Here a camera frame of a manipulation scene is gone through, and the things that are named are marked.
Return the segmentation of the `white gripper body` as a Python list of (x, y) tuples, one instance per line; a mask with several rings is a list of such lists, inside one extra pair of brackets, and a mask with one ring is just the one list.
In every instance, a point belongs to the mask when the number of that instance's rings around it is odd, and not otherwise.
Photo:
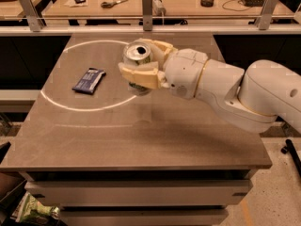
[(182, 49), (168, 56), (164, 73), (169, 91), (183, 99), (192, 99), (208, 56), (205, 53)]

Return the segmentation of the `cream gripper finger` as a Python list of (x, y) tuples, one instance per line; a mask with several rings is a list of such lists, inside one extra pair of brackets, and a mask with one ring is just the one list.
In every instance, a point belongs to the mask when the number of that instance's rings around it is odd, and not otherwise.
[(152, 54), (151, 62), (158, 62), (160, 66), (163, 66), (171, 53), (177, 51), (172, 44), (160, 40), (138, 39), (135, 41), (143, 41), (147, 43)]
[(166, 75), (159, 70), (158, 62), (141, 65), (119, 63), (119, 71), (127, 81), (147, 89), (159, 89), (166, 83)]

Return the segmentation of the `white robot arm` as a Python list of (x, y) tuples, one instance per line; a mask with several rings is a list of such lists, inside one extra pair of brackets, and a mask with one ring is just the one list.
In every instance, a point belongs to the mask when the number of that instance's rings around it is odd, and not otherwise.
[(244, 70), (190, 48), (139, 39), (124, 48), (119, 71), (137, 93), (165, 88), (201, 100), (249, 132), (264, 132), (277, 118), (301, 132), (301, 75), (276, 62), (258, 60)]

